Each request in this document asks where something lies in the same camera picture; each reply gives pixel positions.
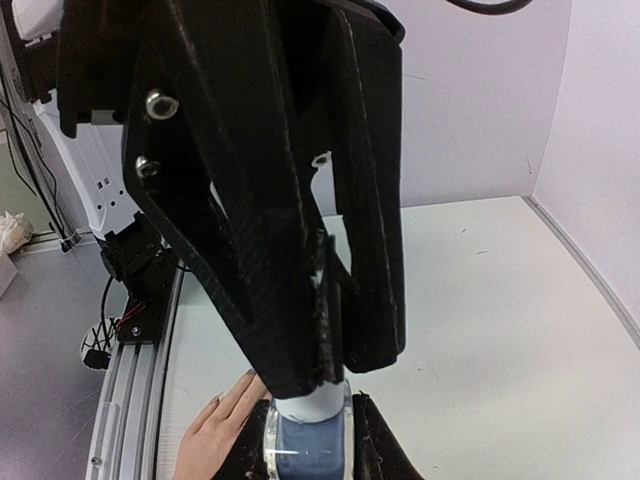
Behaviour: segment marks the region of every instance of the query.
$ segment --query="finger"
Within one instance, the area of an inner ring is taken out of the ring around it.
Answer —
[[[238,380],[238,383],[236,383],[235,386],[231,389],[229,395],[224,397],[222,402],[220,402],[220,406],[216,410],[216,419],[224,420],[225,418],[228,418],[229,415],[231,415],[234,407],[236,406],[240,398],[242,398],[242,395],[244,395],[244,392],[247,390],[247,388],[249,388],[249,385],[251,385],[251,382],[255,377],[256,374],[253,372],[247,373],[240,377],[240,380]]]
[[[220,395],[222,395],[222,393],[213,397],[207,406],[202,409],[200,414],[187,429],[188,434],[194,435],[200,431],[204,423],[207,421],[207,418],[209,418],[220,406]]]
[[[232,426],[241,428],[241,426],[247,421],[247,418],[253,412],[256,404],[264,398],[267,393],[267,387],[264,386],[260,377],[256,376],[249,388],[244,392],[238,403],[233,408],[233,412],[229,415],[229,421]]]

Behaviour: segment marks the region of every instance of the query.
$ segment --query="black cable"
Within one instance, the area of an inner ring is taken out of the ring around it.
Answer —
[[[31,187],[31,185],[29,185],[29,182],[27,182],[27,180],[22,176],[22,174],[18,170],[16,159],[13,156],[13,149],[11,148],[11,138],[9,138],[9,133],[7,133],[7,148],[9,149],[9,157],[11,157],[11,165],[13,165],[13,171],[16,172],[16,175],[18,176],[20,181],[24,183],[24,186],[27,187],[29,191],[33,193],[34,196],[37,197],[38,194],[36,193],[36,191]]]
[[[522,10],[533,0],[509,0],[502,3],[486,4],[469,0],[447,0],[452,5],[481,15],[507,15]]]
[[[11,106],[11,100],[9,99],[9,93],[8,93],[9,89],[7,87],[7,81],[6,81],[6,78],[5,78],[2,70],[0,70],[0,85],[2,86],[2,90],[4,91],[4,95],[5,95],[5,98],[6,98],[6,102],[3,101],[2,99],[0,99],[0,104],[2,106],[4,106],[4,108],[7,109],[7,112],[9,112],[9,116],[11,118],[11,123],[13,124],[13,130],[15,132],[16,140],[18,142],[18,145],[17,145],[18,146],[18,150],[20,151],[20,154],[22,155],[22,157],[25,159],[25,163],[26,163],[26,166],[27,166],[27,171],[29,172],[29,175],[31,176],[31,178],[33,180],[33,184],[34,184],[35,190],[38,192],[40,200],[44,204],[44,207],[46,208],[47,212],[49,213],[49,216],[51,217],[51,221],[58,227],[58,231],[60,232],[60,235],[62,235],[64,237],[64,236],[66,236],[67,233],[66,233],[66,229],[64,228],[64,222],[62,222],[62,218],[61,218],[61,215],[60,215],[60,209],[58,207],[58,201],[57,201],[58,181],[55,178],[55,175],[53,175],[53,172],[51,172],[51,170],[49,169],[47,164],[44,162],[44,159],[42,158],[42,155],[40,154],[40,150],[39,150],[38,144],[36,143],[35,138],[33,137],[33,133],[31,132],[31,130],[29,128],[27,128],[27,126],[22,122],[22,120],[20,120],[20,118],[18,118],[18,116],[13,112],[13,108]],[[49,205],[49,203],[46,201],[46,197],[44,195],[44,192],[42,191],[42,188],[40,187],[40,185],[36,181],[36,175],[35,175],[35,173],[33,171],[33,166],[28,161],[26,161],[26,159],[29,158],[29,154],[27,152],[26,146],[24,145],[24,142],[22,141],[22,137],[18,133],[18,126],[17,126],[18,124],[20,126],[22,126],[22,128],[27,132],[27,135],[29,136],[29,139],[33,143],[33,146],[35,148],[36,154],[38,155],[38,159],[44,165],[44,167],[47,169],[47,171],[49,172],[49,174],[53,178],[53,181],[54,181],[54,184],[53,184],[54,209],[53,210],[51,209],[51,206]]]
[[[11,103],[9,102],[8,96],[6,97],[6,99],[7,99],[6,102],[0,99],[0,105],[2,105],[4,108],[7,109],[7,111],[9,112],[9,115],[13,119],[14,125],[15,123],[17,123],[27,133],[27,136],[29,137],[29,139],[31,140],[31,143],[33,144],[34,150],[36,152],[36,155],[38,156],[38,160],[40,161],[40,164],[45,168],[45,170],[47,171],[47,173],[49,173],[49,175],[51,176],[51,179],[53,180],[53,207],[55,209],[55,214],[58,220],[60,231],[63,235],[66,235],[66,232],[64,230],[64,222],[62,221],[62,215],[60,214],[60,206],[58,205],[58,179],[53,174],[53,172],[51,171],[47,163],[44,161],[44,158],[42,158],[42,154],[40,153],[40,147],[38,146],[38,142],[36,142],[36,139],[33,136],[33,132],[29,127],[27,127],[24,124],[24,122],[20,119],[20,117],[18,117],[13,112],[13,108],[11,107]]]
[[[107,343],[107,348],[111,348],[111,343],[109,342],[109,335],[107,335],[106,324],[107,324],[107,316],[105,314],[105,308],[107,307],[107,297],[109,295],[109,290],[111,290],[111,284],[113,283],[113,277],[109,275],[109,280],[107,280],[107,285],[104,287],[104,292],[102,292],[102,301],[100,302],[100,325],[104,331],[104,338]]]

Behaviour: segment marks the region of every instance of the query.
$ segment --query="gray floor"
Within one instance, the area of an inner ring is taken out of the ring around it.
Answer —
[[[103,374],[80,362],[107,274],[98,247],[14,258],[0,299],[0,478],[84,478]],[[107,314],[124,292],[113,288]]]

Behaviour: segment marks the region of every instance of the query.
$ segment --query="human hand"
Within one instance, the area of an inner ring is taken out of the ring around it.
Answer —
[[[255,373],[243,375],[223,398],[214,397],[187,429],[174,480],[211,480],[267,389]]]

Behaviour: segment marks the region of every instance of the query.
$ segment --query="screw head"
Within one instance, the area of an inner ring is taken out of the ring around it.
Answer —
[[[165,95],[158,89],[153,89],[147,94],[145,101],[147,115],[154,120],[169,120],[180,108],[180,102],[169,95]]]
[[[331,154],[331,151],[328,151],[315,157],[311,161],[311,166],[315,168],[320,168],[328,164],[331,160],[332,160],[332,154]]]
[[[140,178],[153,177],[160,172],[160,163],[149,160],[144,155],[136,158],[136,173]]]

